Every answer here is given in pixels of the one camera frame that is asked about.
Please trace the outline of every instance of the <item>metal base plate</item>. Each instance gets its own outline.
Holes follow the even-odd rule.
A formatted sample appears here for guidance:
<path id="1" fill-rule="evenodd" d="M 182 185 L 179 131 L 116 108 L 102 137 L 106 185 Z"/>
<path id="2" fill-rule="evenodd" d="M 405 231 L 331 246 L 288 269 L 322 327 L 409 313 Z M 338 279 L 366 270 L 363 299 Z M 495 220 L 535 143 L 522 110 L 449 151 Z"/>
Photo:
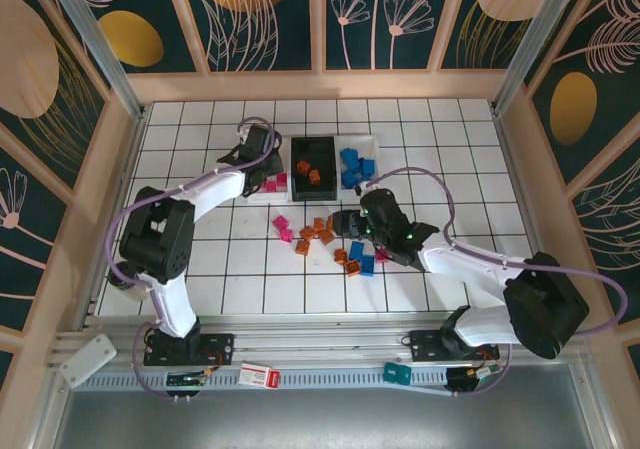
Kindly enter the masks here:
<path id="1" fill-rule="evenodd" d="M 209 354 L 217 357 L 217 352 L 223 355 L 223 366 L 231 364 L 233 357 L 233 342 L 235 336 L 233 334 L 201 334 L 200 335 L 200 351 L 194 359 L 189 359 L 182 354 L 166 353 L 162 350 L 154 348 L 154 341 L 157 336 L 150 335 L 147 339 L 147 347 L 152 349 L 151 352 L 144 353 L 145 366 L 211 366 Z"/>
<path id="2" fill-rule="evenodd" d="M 411 331 L 409 333 L 411 356 L 413 362 L 442 362 L 442 361 L 482 361 L 485 358 L 482 348 L 490 357 L 496 360 L 500 358 L 498 346 L 480 346 L 475 352 L 466 355 L 462 359 L 454 356 L 449 349 L 444 347 L 440 339 L 440 331 Z"/>

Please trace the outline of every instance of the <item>black tray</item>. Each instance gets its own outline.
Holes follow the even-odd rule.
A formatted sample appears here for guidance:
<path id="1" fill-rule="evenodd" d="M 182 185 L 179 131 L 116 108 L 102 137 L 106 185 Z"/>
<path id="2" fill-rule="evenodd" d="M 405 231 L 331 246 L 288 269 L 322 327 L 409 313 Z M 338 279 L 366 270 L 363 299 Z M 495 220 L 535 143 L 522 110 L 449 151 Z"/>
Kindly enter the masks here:
<path id="1" fill-rule="evenodd" d="M 320 184 L 298 172 L 300 161 L 320 173 Z M 335 201 L 338 199 L 336 152 L 333 137 L 294 137 L 291 139 L 291 191 L 294 201 Z"/>

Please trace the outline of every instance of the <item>teal connector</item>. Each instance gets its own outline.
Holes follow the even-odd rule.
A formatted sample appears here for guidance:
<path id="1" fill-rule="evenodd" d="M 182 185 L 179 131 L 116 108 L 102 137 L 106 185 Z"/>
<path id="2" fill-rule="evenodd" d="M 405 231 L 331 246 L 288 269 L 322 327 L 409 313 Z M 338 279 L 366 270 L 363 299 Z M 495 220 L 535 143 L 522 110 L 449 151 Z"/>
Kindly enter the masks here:
<path id="1" fill-rule="evenodd" d="M 387 362 L 384 365 L 382 379 L 385 382 L 409 386 L 411 385 L 411 368 L 394 364 L 393 362 Z"/>

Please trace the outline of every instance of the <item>grid line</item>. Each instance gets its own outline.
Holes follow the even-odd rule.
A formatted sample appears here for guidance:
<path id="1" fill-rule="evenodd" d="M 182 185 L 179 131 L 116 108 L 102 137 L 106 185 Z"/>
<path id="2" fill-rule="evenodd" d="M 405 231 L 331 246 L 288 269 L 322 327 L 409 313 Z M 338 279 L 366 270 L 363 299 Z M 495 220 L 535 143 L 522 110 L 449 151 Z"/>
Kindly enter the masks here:
<path id="1" fill-rule="evenodd" d="M 275 124 L 276 121 L 276 103 L 274 101 L 273 103 L 273 124 Z M 262 313 L 264 314 L 264 308 L 267 304 L 267 274 L 268 274 L 268 270 L 267 270 L 267 264 L 269 263 L 269 227 L 271 225 L 271 206 L 268 205 L 267 206 L 267 242 L 265 242 L 264 245 L 264 281 L 262 283 Z"/>
<path id="2" fill-rule="evenodd" d="M 429 104 L 427 103 L 427 109 L 429 111 L 429 116 L 431 116 L 431 108 L 429 107 Z M 407 144 L 406 144 L 406 140 L 405 140 L 405 136 L 404 136 L 404 125 L 402 122 L 402 112 L 400 109 L 400 101 L 398 101 L 398 113 L 400 114 L 400 134 L 402 134 L 402 147 L 404 148 L 404 162 L 406 164 L 407 167 L 409 167 L 409 154 L 407 153 Z M 411 194 L 411 210 L 413 211 L 413 220 L 417 221 L 418 219 L 418 215 L 416 213 L 416 206 L 415 206 L 415 197 L 413 197 L 413 184 L 411 182 L 411 171 L 407 171 L 407 178 L 409 179 L 409 193 Z M 385 273 L 384 276 L 384 282 L 385 282 L 385 293 L 387 292 L 387 275 Z M 424 276 L 422 277 L 422 283 L 424 284 L 424 297 L 427 301 L 427 310 L 429 310 L 429 291 L 427 291 L 427 280 L 424 278 Z"/>
<path id="3" fill-rule="evenodd" d="M 243 105 L 242 105 L 242 118 L 244 119 L 244 109 L 247 105 L 247 101 L 243 101 Z M 229 270 L 229 254 L 231 253 L 231 231 L 233 230 L 233 213 L 234 213 L 234 209 L 236 207 L 236 200 L 235 198 L 231 200 L 231 220 L 229 221 L 229 239 L 227 242 L 227 260 L 225 262 L 225 266 L 224 266 L 224 281 L 222 283 L 222 303 L 220 305 L 220 314 L 224 314 L 224 300 L 225 300 L 225 295 L 227 293 L 227 272 Z"/>

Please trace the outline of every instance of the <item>red and white box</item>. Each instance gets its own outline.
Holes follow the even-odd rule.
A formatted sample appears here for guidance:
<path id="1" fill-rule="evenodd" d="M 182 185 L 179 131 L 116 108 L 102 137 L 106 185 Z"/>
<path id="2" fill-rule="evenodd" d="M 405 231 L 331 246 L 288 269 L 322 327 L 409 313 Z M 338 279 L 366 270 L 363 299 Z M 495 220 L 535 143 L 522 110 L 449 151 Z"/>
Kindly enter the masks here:
<path id="1" fill-rule="evenodd" d="M 280 371 L 274 371 L 270 367 L 256 366 L 255 364 L 242 363 L 238 384 L 277 389 L 280 385 Z"/>

